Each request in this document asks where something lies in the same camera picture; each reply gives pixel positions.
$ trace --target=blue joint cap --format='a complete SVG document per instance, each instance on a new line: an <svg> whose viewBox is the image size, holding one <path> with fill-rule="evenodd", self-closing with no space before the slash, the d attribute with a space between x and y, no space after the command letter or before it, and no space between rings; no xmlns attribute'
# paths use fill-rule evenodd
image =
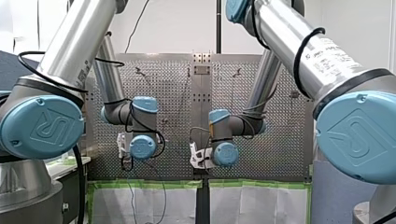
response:
<svg viewBox="0 0 396 224"><path fill-rule="evenodd" d="M209 122L214 124L217 123L223 119L227 119L230 117L230 112L226 109L217 109L217 110L212 110L209 112Z"/></svg>
<svg viewBox="0 0 396 224"><path fill-rule="evenodd" d="M129 149L132 157L139 161L145 161L154 154L157 145L151 137L138 135L132 140Z"/></svg>
<svg viewBox="0 0 396 224"><path fill-rule="evenodd" d="M0 123L0 143L16 157L46 160L69 151L83 131L84 119L73 102L43 95L8 111Z"/></svg>
<svg viewBox="0 0 396 224"><path fill-rule="evenodd" d="M396 95L357 91L326 105L317 138L327 159L344 174L374 184L396 184Z"/></svg>
<svg viewBox="0 0 396 224"><path fill-rule="evenodd" d="M148 96L136 96L134 98L134 108L148 112L150 114L155 114L158 112L157 100L153 97Z"/></svg>
<svg viewBox="0 0 396 224"><path fill-rule="evenodd" d="M232 166L238 162L239 152L232 143L221 143L213 153L213 162L218 166Z"/></svg>
<svg viewBox="0 0 396 224"><path fill-rule="evenodd" d="M262 121L262 127L260 128L259 132L257 134L262 134L265 133L265 131L267 131L267 123L265 122L265 120Z"/></svg>
<svg viewBox="0 0 396 224"><path fill-rule="evenodd" d="M106 118L106 110L105 110L104 106L100 110L100 118L102 119L102 121L104 121L106 123L110 123L110 122L108 122L108 119Z"/></svg>
<svg viewBox="0 0 396 224"><path fill-rule="evenodd" d="M245 17L248 8L248 0L227 0L225 14L233 23L240 23Z"/></svg>

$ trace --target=white table surface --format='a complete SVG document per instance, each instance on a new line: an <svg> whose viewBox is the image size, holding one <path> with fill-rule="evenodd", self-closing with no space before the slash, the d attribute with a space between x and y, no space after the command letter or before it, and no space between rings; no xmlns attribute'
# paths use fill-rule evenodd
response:
<svg viewBox="0 0 396 224"><path fill-rule="evenodd" d="M91 161L91 157L83 157L82 164L85 165ZM65 176L74 170L77 170L77 164L64 164L61 161L54 161L46 164L47 170L49 171L49 175L53 180L59 179L62 176Z"/></svg>

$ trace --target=perforated metal panel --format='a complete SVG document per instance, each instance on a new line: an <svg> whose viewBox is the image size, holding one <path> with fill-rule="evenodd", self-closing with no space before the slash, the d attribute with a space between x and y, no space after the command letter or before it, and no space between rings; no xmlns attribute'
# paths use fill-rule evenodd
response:
<svg viewBox="0 0 396 224"><path fill-rule="evenodd" d="M242 113L259 67L259 56L213 55L213 109L228 108ZM291 98L297 88L282 67L275 96L267 106L265 134L253 140L235 137L240 152L238 164L231 169L214 169L218 178L253 178L286 181L308 180L312 161L311 103L300 95Z"/></svg>
<svg viewBox="0 0 396 224"><path fill-rule="evenodd" d="M167 140L167 149L153 161L156 168L164 179L193 178L189 130L191 111L199 108L191 108L192 55L123 54L118 58L126 62L120 69L126 95L130 98L149 95L158 99L158 128ZM234 114L242 112L260 58L257 55L212 55L213 109L227 108ZM123 132L124 127L101 121L99 114L103 102L92 76L87 85L90 90L86 99L87 145L93 157L90 179L126 177L127 174L120 170L116 144L117 134ZM290 98L290 92L295 90L291 76L283 70L276 95L268 105L267 133L251 141L235 138L240 161L231 170L214 169L215 177L307 180L308 166L312 162L310 103L303 96ZM158 179L140 162L135 164L135 171L140 178Z"/></svg>
<svg viewBox="0 0 396 224"><path fill-rule="evenodd" d="M158 159L152 160L163 179L191 179L189 128L191 126L191 55L120 55L126 63L120 69L121 80L128 98L136 95L156 97L159 104L158 130L166 139L166 150ZM89 122L93 138L90 150L94 159L90 169L91 179L126 177L120 170L117 134L123 126L105 124L100 119L103 102L99 88L92 86L87 100ZM158 178L147 165L134 164L139 178Z"/></svg>

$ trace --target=silver robot arm segment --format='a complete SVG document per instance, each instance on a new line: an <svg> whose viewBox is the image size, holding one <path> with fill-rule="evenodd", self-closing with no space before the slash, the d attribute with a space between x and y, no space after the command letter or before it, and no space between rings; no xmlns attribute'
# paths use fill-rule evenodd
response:
<svg viewBox="0 0 396 224"><path fill-rule="evenodd" d="M254 87L250 92L247 107L241 115L231 115L219 109L209 113L212 135L212 159L218 166L232 166L238 160L238 150L233 136L255 135L265 132L265 106L276 90L276 78L280 60L272 51L262 55Z"/></svg>
<svg viewBox="0 0 396 224"><path fill-rule="evenodd" d="M228 0L227 17L251 34L255 22L260 38L315 102L318 143L335 167L362 181L396 184L396 76L355 62L282 0Z"/></svg>
<svg viewBox="0 0 396 224"><path fill-rule="evenodd" d="M84 89L106 31L126 3L75 1L36 69L47 79L37 75L19 78L0 107L3 151L17 158L43 160L76 144L84 129L83 100L76 90Z"/></svg>
<svg viewBox="0 0 396 224"><path fill-rule="evenodd" d="M97 58L115 61L109 33L99 48ZM114 64L96 60L93 69L105 103L101 111L102 120L113 125L132 125L133 139L129 152L137 160L149 159L158 147L157 100L145 96L136 96L132 101L126 99L119 69Z"/></svg>

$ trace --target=white paper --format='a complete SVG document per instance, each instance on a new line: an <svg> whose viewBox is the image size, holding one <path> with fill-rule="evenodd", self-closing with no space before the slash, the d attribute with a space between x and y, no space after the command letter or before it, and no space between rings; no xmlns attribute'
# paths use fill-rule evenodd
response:
<svg viewBox="0 0 396 224"><path fill-rule="evenodd" d="M163 189L134 191L134 211L129 189L97 189L93 196L92 223L157 223L163 215ZM167 189L166 211L161 224L195 223L196 189Z"/></svg>
<svg viewBox="0 0 396 224"><path fill-rule="evenodd" d="M210 189L211 222L216 224L305 224L307 203L306 189Z"/></svg>
<svg viewBox="0 0 396 224"><path fill-rule="evenodd" d="M278 189L276 224L306 223L306 189Z"/></svg>
<svg viewBox="0 0 396 224"><path fill-rule="evenodd" d="M14 48L11 0L0 0L0 50L12 53Z"/></svg>

